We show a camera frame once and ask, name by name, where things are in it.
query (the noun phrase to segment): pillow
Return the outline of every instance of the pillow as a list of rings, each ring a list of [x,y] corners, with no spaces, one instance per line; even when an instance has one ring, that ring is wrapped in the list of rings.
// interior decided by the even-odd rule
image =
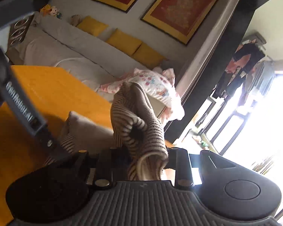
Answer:
[[[91,18],[90,16],[87,16],[81,23],[77,25],[77,28],[79,28],[82,31],[85,31],[93,36],[98,36],[101,34],[108,25],[97,21],[96,19]]]
[[[142,41],[116,29],[106,43],[132,56],[141,45]]]
[[[132,58],[149,69],[153,69],[158,66],[160,62],[165,59],[164,56],[160,55],[145,43],[141,44]]]

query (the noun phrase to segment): ribbed black surface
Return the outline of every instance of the ribbed black surface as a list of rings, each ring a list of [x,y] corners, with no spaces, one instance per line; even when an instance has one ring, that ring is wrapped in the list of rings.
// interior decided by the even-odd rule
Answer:
[[[280,226],[273,218],[238,222],[221,218],[204,208],[189,191],[169,181],[118,182],[111,190],[97,191],[74,216],[51,224],[14,220],[11,226]]]

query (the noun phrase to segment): orange table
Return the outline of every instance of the orange table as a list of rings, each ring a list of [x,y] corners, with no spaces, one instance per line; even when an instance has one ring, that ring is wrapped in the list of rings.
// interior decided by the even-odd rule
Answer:
[[[111,128],[110,103],[62,68],[12,66],[35,107],[58,136],[69,111]],[[41,167],[46,154],[26,133],[6,104],[0,107],[0,226],[12,220],[5,191],[17,178]]]

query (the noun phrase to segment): sofa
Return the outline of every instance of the sofa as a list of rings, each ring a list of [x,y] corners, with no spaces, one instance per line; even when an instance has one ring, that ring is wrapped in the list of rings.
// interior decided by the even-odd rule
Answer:
[[[25,65],[61,67],[109,102],[113,95],[99,91],[100,85],[135,68],[146,69],[115,47],[53,16],[36,19],[16,49]],[[148,98],[159,117],[165,105]]]

